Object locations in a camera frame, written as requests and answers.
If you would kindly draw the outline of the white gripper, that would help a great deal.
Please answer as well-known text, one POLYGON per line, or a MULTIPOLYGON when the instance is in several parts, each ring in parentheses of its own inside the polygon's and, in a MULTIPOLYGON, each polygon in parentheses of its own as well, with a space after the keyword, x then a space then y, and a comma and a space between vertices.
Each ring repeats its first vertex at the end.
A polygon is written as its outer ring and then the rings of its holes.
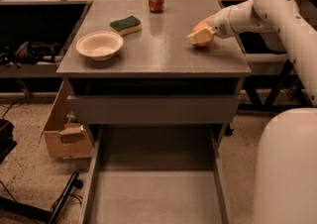
POLYGON ((231 10, 231 7, 223 8, 211 20, 200 21, 196 27, 203 27, 192 31, 187 39, 194 45, 206 45, 214 40, 215 35, 221 39, 234 37, 236 32, 231 25, 231 10))

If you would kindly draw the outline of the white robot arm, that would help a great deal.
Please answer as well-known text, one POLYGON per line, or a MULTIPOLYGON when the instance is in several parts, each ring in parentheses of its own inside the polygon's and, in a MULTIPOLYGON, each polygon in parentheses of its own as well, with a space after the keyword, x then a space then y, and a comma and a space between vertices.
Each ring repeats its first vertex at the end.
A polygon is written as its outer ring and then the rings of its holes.
MULTIPOLYGON (((214 38, 272 30, 285 50, 280 74, 294 72, 311 104, 317 99, 317 32, 295 0, 248 0, 194 27, 195 46, 214 38)), ((317 224, 317 108, 284 111, 264 128, 258 148, 253 224, 317 224)))

